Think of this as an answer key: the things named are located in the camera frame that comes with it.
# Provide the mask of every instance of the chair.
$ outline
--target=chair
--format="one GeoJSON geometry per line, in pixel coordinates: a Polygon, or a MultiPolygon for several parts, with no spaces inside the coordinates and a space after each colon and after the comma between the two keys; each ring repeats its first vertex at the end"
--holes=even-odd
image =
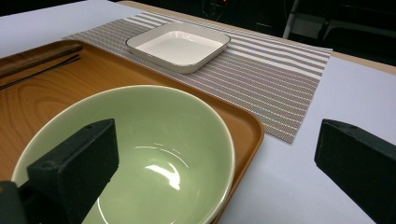
{"type": "Polygon", "coordinates": [[[392,0],[331,0],[318,45],[396,65],[396,9],[392,0]]]}

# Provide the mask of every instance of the table surface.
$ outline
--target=table surface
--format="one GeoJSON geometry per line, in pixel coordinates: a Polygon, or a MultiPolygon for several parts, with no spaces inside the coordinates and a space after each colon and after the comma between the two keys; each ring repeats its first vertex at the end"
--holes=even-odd
{"type": "MultiPolygon", "coordinates": [[[[191,19],[134,2],[106,0],[0,17],[0,30],[6,31],[0,34],[0,58],[142,9],[191,19]]],[[[334,53],[294,142],[265,136],[219,223],[374,223],[319,170],[314,155],[323,119],[354,124],[396,144],[396,76],[390,74],[396,74],[395,67],[334,53]]]]}

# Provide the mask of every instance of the bowl rim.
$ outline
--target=bowl rim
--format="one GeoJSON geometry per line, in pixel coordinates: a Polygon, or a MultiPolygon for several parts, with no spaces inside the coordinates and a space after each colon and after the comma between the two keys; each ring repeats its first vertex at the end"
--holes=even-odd
{"type": "Polygon", "coordinates": [[[212,106],[210,106],[208,103],[206,103],[205,101],[203,101],[199,97],[197,97],[197,96],[195,96],[195,95],[193,95],[193,94],[191,94],[189,92],[182,91],[182,90],[179,90],[179,89],[176,89],[176,88],[172,88],[172,87],[159,86],[159,85],[133,85],[133,86],[117,87],[117,88],[109,89],[109,90],[106,90],[106,91],[97,92],[97,93],[95,93],[93,95],[85,97],[85,98],[83,98],[83,99],[71,104],[70,106],[68,106],[67,108],[62,110],[60,113],[58,113],[56,116],[54,116],[52,119],[47,121],[47,123],[40,130],[38,130],[37,133],[32,137],[32,139],[29,141],[29,143],[23,149],[23,152],[21,153],[20,157],[18,158],[18,161],[17,161],[17,163],[16,163],[16,165],[14,167],[14,170],[12,172],[11,181],[16,182],[16,179],[18,178],[18,175],[21,172],[21,169],[25,168],[25,167],[22,167],[22,163],[24,161],[24,158],[26,157],[26,154],[29,153],[32,150],[31,146],[36,141],[37,137],[43,132],[44,129],[47,128],[47,126],[49,126],[54,120],[59,118],[63,113],[65,113],[71,107],[81,105],[81,104],[85,103],[85,101],[90,100],[93,97],[100,97],[101,95],[107,94],[110,91],[120,91],[120,90],[124,90],[124,89],[147,89],[147,88],[164,89],[164,90],[168,90],[168,91],[176,91],[176,92],[179,92],[179,93],[182,93],[182,94],[185,94],[185,95],[189,96],[191,99],[199,102],[201,105],[205,106],[207,109],[210,110],[211,114],[217,118],[217,120],[219,121],[219,123],[222,126],[222,129],[224,130],[224,132],[227,135],[227,139],[229,141],[229,145],[230,145],[230,148],[231,148],[231,169],[228,172],[227,182],[226,182],[225,189],[223,191],[223,195],[221,196],[220,200],[217,202],[216,207],[214,209],[212,209],[212,211],[210,213],[208,213],[208,215],[203,217],[203,223],[209,223],[210,221],[212,221],[216,217],[216,215],[219,213],[219,211],[222,208],[222,206],[225,204],[226,199],[227,199],[227,197],[228,197],[228,195],[229,195],[229,193],[231,191],[231,187],[232,187],[232,184],[233,184],[233,177],[234,177],[234,173],[235,173],[235,148],[234,148],[234,144],[233,144],[233,137],[232,137],[232,135],[230,133],[230,130],[228,129],[227,124],[223,120],[223,118],[219,115],[219,113],[212,106]]]}

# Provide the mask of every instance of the placemat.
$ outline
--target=placemat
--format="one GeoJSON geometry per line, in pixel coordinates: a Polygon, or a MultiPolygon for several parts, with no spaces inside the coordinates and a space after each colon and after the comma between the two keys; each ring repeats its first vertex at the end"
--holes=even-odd
{"type": "Polygon", "coordinates": [[[332,53],[269,35],[236,31],[198,21],[142,12],[65,37],[78,39],[143,64],[160,74],[215,95],[254,113],[265,131],[291,143],[332,53]],[[231,37],[226,50],[198,71],[181,75],[138,58],[125,41],[170,21],[184,21],[231,37]]]}

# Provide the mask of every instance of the green bowl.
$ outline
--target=green bowl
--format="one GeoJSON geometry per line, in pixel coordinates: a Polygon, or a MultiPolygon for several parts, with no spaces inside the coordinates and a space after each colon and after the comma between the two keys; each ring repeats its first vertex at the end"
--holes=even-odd
{"type": "Polygon", "coordinates": [[[133,86],[88,97],[47,123],[23,151],[13,180],[83,126],[115,119],[120,167],[83,223],[208,223],[233,183],[233,140],[216,111],[167,87],[133,86]]]}

